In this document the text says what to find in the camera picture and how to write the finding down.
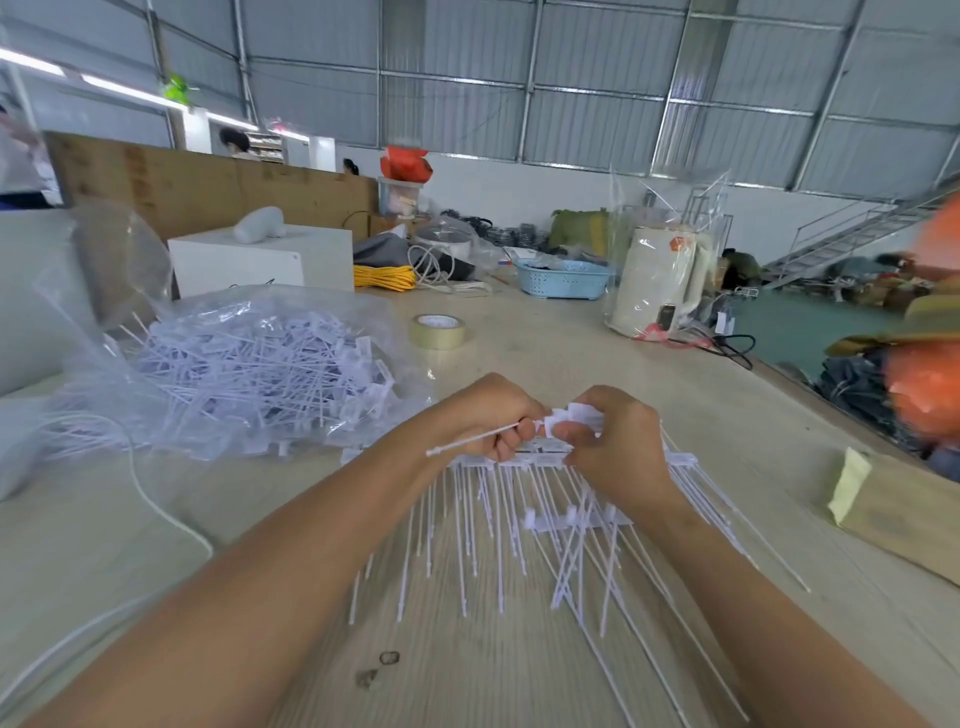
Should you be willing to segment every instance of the black cable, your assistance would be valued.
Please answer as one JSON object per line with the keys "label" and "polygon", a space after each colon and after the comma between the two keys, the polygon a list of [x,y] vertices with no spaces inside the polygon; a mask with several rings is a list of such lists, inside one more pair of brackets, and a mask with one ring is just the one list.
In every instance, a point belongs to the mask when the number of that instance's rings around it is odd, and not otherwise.
{"label": "black cable", "polygon": [[[714,356],[723,356],[724,358],[729,359],[730,361],[735,361],[740,364],[748,372],[754,370],[754,362],[750,360],[747,356],[748,353],[754,350],[756,346],[756,337],[749,333],[735,333],[730,336],[725,336],[723,334],[716,334],[715,336],[706,336],[704,337],[709,340],[713,345],[713,349],[700,346],[699,344],[691,344],[689,341],[684,341],[683,339],[666,339],[671,344],[682,344],[686,345],[690,349],[699,349],[701,352],[706,352],[713,354]],[[746,349],[738,349],[737,347],[730,344],[731,339],[750,339],[750,345]],[[650,341],[657,343],[658,340],[655,338],[643,339],[637,338],[637,341]]]}
{"label": "black cable", "polygon": [[343,228],[347,225],[347,220],[349,220],[353,215],[359,215],[361,212],[367,212],[365,209],[355,209],[347,217],[344,218],[344,221],[340,224],[340,227]]}
{"label": "black cable", "polygon": [[[729,343],[731,339],[750,339],[750,344],[746,349],[738,349]],[[754,362],[747,357],[747,354],[752,352],[756,347],[755,336],[752,336],[749,333],[734,333],[730,336],[717,334],[716,336],[711,336],[710,341],[713,342],[713,346],[716,347],[716,351],[713,349],[708,349],[707,347],[697,347],[697,349],[711,353],[714,356],[724,356],[731,361],[742,364],[748,372],[752,372],[754,370]]]}

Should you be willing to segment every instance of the red bag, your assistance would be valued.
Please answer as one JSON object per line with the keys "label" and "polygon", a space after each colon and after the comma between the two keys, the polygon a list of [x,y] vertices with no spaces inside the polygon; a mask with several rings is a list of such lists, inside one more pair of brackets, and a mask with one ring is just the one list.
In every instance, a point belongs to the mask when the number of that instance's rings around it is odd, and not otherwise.
{"label": "red bag", "polygon": [[380,158],[380,171],[388,180],[423,184],[433,177],[433,167],[424,157],[425,149],[388,146],[387,156]]}

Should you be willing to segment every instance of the green floor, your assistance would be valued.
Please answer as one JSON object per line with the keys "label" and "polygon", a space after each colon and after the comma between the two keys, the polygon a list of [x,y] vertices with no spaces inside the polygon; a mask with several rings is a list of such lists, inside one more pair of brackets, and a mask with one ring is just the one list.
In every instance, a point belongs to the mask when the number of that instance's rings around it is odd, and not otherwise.
{"label": "green floor", "polygon": [[879,307],[763,290],[756,299],[734,301],[733,310],[734,333],[756,337],[752,356],[767,364],[790,362],[811,378],[820,375],[824,349],[834,341],[852,333],[884,330],[901,316]]}

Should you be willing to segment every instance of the wooden partition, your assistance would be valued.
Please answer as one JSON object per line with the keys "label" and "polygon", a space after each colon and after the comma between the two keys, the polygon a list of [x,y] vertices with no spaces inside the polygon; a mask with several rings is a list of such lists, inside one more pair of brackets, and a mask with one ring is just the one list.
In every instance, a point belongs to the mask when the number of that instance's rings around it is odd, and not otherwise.
{"label": "wooden partition", "polygon": [[[226,228],[259,207],[286,222],[369,234],[376,180],[285,164],[161,149],[68,133],[45,135],[67,206],[108,200],[132,209],[161,240]],[[132,293],[126,237],[116,220],[101,230],[84,219],[78,253],[99,315]]]}

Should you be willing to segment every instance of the blue plastic basket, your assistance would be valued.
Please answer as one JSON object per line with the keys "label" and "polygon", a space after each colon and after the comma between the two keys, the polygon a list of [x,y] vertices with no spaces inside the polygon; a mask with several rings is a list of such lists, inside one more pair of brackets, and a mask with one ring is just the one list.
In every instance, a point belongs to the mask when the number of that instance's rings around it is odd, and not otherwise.
{"label": "blue plastic basket", "polygon": [[607,269],[583,260],[565,260],[560,271],[515,262],[520,288],[541,299],[598,299],[607,286]]}

